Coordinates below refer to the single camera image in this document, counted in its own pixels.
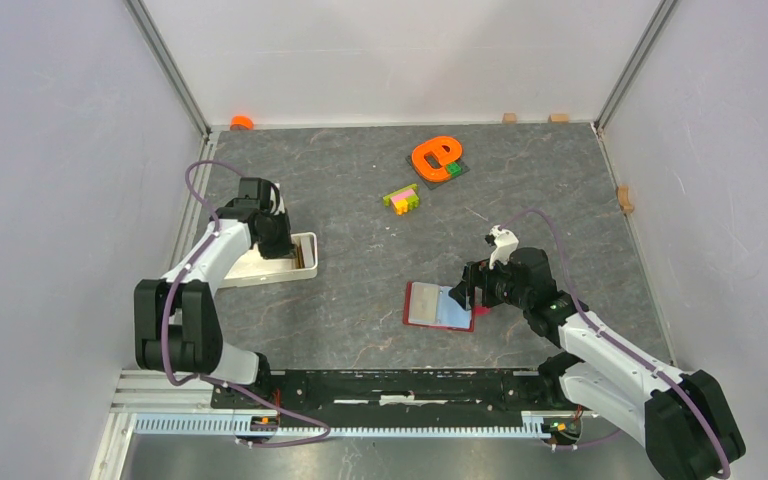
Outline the red card holder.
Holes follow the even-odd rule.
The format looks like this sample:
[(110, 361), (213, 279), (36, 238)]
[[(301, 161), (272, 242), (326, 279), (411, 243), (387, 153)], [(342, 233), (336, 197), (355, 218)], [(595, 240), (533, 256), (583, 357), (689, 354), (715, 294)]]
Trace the red card holder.
[(408, 282), (405, 289), (402, 323), (406, 326), (473, 332), (477, 317), (490, 309), (476, 306), (463, 309), (448, 293), (449, 286), (423, 282)]

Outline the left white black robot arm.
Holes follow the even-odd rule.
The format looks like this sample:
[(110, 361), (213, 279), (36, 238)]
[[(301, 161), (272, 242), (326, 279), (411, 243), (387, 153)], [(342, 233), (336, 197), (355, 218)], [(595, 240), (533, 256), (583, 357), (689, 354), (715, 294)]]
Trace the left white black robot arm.
[(295, 245), (279, 185), (240, 179), (238, 193), (210, 214), (204, 235), (159, 279), (134, 290), (137, 365), (169, 374), (175, 385), (201, 377), (235, 383), (250, 407), (266, 405), (274, 381), (262, 373), (265, 358), (227, 343), (215, 295), (236, 261), (251, 250), (264, 259), (290, 255)]

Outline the stack of credit cards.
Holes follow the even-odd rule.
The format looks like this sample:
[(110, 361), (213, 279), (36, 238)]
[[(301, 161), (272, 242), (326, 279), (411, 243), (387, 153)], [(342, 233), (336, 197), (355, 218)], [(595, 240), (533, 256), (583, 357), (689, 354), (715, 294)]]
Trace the stack of credit cards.
[(293, 240), (294, 247), (295, 247), (295, 261), (296, 261), (296, 268), (297, 269), (304, 269), (305, 268), (305, 251), (304, 251), (304, 242), (298, 238)]

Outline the white plastic tray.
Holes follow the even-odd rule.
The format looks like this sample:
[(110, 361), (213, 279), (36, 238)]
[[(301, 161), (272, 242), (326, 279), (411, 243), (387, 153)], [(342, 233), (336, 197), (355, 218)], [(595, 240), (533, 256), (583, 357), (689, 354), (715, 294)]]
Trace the white plastic tray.
[(261, 257), (257, 246), (240, 256), (222, 280), (219, 289), (260, 286), (312, 279), (317, 276), (319, 252), (317, 236), (313, 232), (295, 233), (304, 242), (305, 268), (297, 269), (295, 248), (292, 256), (267, 260)]

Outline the colourful toy brick stack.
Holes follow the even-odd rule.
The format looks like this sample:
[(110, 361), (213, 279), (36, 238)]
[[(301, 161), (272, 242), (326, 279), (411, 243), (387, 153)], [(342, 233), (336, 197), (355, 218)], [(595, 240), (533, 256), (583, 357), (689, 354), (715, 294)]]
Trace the colourful toy brick stack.
[(382, 198), (382, 204), (396, 215), (404, 215), (420, 205), (419, 189), (416, 183), (405, 186)]

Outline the green toy brick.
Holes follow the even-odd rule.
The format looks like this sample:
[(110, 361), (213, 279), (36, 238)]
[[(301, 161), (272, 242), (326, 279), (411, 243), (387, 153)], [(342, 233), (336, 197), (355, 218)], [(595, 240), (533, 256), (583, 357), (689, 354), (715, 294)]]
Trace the green toy brick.
[(458, 163), (450, 163), (446, 166), (446, 171), (451, 177), (457, 177), (462, 174), (462, 167)]

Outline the orange round cap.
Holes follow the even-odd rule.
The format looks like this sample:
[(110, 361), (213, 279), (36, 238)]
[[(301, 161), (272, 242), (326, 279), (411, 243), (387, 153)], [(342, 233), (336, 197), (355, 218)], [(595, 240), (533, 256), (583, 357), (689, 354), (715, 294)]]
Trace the orange round cap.
[(231, 131), (252, 130), (253, 128), (254, 122), (244, 115), (233, 116), (229, 123), (229, 129)]

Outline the orange e-shaped block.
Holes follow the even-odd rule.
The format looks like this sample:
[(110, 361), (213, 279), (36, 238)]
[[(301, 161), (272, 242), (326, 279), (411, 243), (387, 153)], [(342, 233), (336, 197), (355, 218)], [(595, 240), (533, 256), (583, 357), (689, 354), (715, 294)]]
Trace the orange e-shaped block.
[(462, 144), (451, 136), (431, 138), (414, 148), (409, 163), (429, 187), (442, 185), (460, 176)]

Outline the curved wooden piece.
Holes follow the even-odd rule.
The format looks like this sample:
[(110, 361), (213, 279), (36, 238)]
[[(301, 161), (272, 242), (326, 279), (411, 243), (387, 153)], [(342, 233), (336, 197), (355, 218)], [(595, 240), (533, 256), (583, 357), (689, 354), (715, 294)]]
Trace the curved wooden piece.
[(631, 191), (628, 185), (620, 185), (616, 188), (616, 198), (623, 215), (629, 215), (634, 212), (635, 205), (632, 202)]

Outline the dark square base plate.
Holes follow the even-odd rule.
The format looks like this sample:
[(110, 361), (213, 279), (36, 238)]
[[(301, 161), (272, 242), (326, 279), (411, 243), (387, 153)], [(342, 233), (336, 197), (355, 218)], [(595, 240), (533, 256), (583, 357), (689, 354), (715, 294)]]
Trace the dark square base plate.
[(413, 164), (410, 155), (405, 157), (405, 161), (414, 170), (420, 182), (430, 190), (451, 183), (470, 171), (469, 166), (461, 159), (441, 165), (428, 155), (423, 158), (418, 167)]

